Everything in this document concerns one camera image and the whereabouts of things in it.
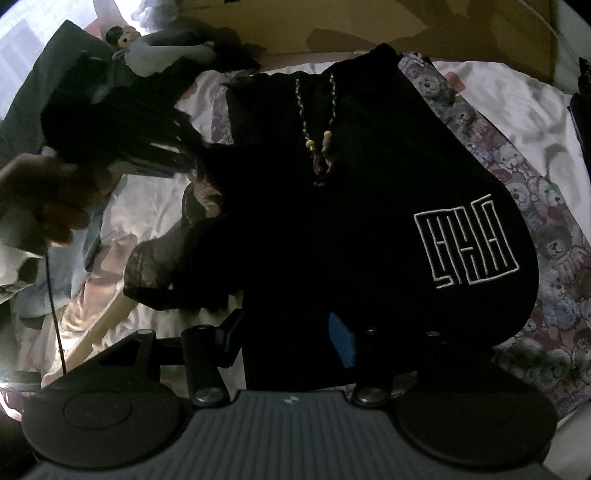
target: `metal screw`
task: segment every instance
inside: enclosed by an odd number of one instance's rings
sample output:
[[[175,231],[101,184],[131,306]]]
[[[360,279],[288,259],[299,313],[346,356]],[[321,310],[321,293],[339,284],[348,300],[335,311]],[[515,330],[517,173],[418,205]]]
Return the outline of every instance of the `metal screw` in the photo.
[[[375,405],[388,398],[388,394],[380,388],[362,388],[356,396],[360,404],[364,406]]]
[[[219,387],[207,387],[198,390],[194,395],[194,400],[202,406],[212,406],[220,403],[225,395]]]

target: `white embroidered symbol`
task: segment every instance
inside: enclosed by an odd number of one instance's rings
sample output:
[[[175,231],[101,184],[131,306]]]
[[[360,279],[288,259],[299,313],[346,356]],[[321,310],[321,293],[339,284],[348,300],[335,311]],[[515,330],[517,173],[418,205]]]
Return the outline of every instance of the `white embroidered symbol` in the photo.
[[[437,288],[475,285],[519,270],[491,196],[470,206],[414,215]]]

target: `gray ribbed surface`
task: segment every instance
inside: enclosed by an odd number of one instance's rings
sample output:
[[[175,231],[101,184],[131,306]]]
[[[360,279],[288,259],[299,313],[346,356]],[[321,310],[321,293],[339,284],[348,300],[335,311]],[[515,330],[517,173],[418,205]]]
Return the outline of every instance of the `gray ribbed surface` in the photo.
[[[229,407],[197,413],[173,447],[143,465],[110,473],[69,472],[42,465],[27,479],[555,480],[556,477],[540,465],[486,475],[453,470],[406,444],[383,412],[353,407],[340,392],[291,395],[244,391]]]

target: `round black pad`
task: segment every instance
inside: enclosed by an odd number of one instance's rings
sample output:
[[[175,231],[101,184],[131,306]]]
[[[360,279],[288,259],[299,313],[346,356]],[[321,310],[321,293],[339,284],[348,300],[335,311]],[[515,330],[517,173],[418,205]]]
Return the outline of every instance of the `round black pad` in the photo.
[[[556,430],[543,394],[413,393],[397,402],[401,433],[451,465],[498,471],[540,461]]]
[[[22,420],[29,444],[77,469],[118,468],[166,446],[181,421],[176,395],[136,371],[121,368],[116,377],[113,387],[100,379],[93,391],[50,385],[29,399]]]

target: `teddy bear print fabric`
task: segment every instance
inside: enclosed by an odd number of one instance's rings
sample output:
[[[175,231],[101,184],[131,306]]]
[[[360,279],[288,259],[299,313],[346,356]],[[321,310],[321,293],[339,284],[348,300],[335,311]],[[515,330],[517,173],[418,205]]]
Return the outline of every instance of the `teddy bear print fabric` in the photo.
[[[511,192],[536,245],[531,317],[493,361],[544,392],[559,418],[591,397],[591,248],[560,193],[421,56],[400,70],[466,149]]]

